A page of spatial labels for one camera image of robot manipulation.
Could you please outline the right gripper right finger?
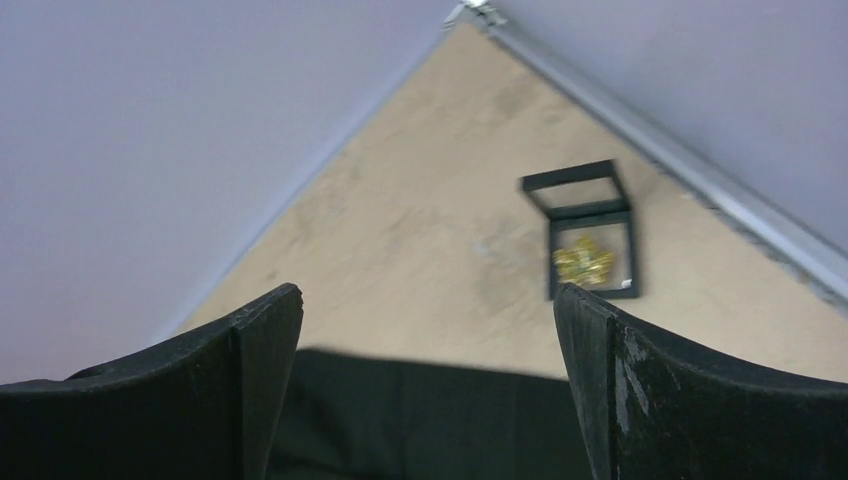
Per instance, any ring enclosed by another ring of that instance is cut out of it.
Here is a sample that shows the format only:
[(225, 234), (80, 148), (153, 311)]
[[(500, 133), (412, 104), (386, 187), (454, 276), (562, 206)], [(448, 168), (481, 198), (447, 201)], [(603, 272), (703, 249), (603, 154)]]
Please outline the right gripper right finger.
[(576, 286), (554, 316), (597, 479), (843, 479), (847, 387), (716, 351)]

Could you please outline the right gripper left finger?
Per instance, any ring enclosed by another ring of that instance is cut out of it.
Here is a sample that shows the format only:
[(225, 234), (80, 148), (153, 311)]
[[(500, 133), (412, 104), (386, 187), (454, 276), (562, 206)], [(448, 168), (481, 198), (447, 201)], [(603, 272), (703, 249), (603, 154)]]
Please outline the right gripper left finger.
[(262, 479), (303, 320), (286, 283), (61, 380), (1, 388), (5, 479)]

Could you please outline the black button-up shirt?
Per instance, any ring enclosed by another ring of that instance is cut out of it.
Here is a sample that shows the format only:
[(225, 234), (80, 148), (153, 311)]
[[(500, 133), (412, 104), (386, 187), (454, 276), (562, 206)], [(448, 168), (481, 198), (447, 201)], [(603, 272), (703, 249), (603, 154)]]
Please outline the black button-up shirt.
[(303, 349), (270, 479), (588, 479), (564, 380)]

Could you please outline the gold leaf brooch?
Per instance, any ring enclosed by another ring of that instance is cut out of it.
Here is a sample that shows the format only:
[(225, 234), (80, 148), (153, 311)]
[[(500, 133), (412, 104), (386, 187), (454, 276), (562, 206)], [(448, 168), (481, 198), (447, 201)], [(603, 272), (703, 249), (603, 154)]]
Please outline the gold leaf brooch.
[(598, 286), (609, 281), (615, 254), (593, 238), (580, 236), (571, 246), (555, 250), (553, 261), (561, 284)]

